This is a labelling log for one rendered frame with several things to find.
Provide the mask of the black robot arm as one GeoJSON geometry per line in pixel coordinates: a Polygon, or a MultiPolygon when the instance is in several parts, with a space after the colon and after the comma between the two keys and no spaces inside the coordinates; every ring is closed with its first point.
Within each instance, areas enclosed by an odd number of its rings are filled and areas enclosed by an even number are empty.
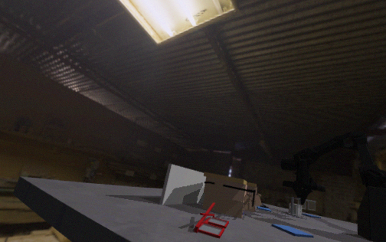
{"type": "Polygon", "coordinates": [[[368,151],[368,140],[364,132],[347,132],[343,136],[335,136],[334,139],[329,140],[315,148],[307,148],[294,154],[294,159],[282,159],[282,170],[302,170],[309,172],[310,164],[318,160],[321,155],[331,152],[337,148],[346,147],[348,149],[355,149],[361,158],[362,167],[358,167],[362,184],[365,187],[373,186],[377,188],[386,188],[386,171],[380,170],[374,164],[371,153],[368,151]],[[343,139],[352,138],[354,145],[349,145],[343,142],[343,139]],[[301,157],[301,160],[299,158],[301,157]]]}

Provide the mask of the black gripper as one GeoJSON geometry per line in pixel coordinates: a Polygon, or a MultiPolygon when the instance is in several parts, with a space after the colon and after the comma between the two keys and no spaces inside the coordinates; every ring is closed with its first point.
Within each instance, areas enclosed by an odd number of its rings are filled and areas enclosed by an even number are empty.
{"type": "Polygon", "coordinates": [[[295,191],[297,198],[300,198],[302,205],[304,205],[308,195],[311,192],[313,193],[312,190],[325,192],[325,187],[323,185],[309,183],[309,177],[311,177],[309,172],[297,170],[295,174],[296,180],[294,182],[283,181],[283,186],[292,188],[295,191]]]}

